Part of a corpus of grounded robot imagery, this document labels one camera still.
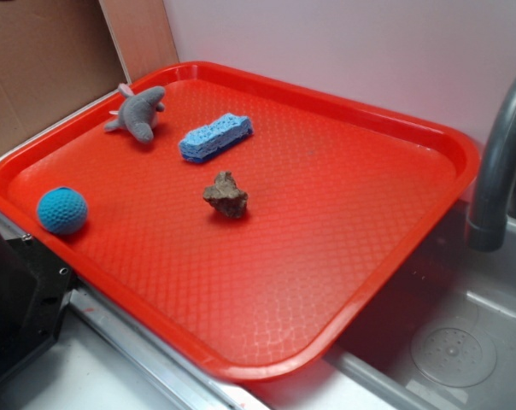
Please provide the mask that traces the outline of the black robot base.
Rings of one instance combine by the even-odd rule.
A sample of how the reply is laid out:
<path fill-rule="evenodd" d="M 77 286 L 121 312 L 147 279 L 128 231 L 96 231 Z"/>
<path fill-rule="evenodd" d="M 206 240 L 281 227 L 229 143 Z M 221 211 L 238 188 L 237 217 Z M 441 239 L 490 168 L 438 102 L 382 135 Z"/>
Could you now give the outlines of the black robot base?
<path fill-rule="evenodd" d="M 36 238 L 0 233 L 0 384 L 56 343 L 75 280 Z"/>

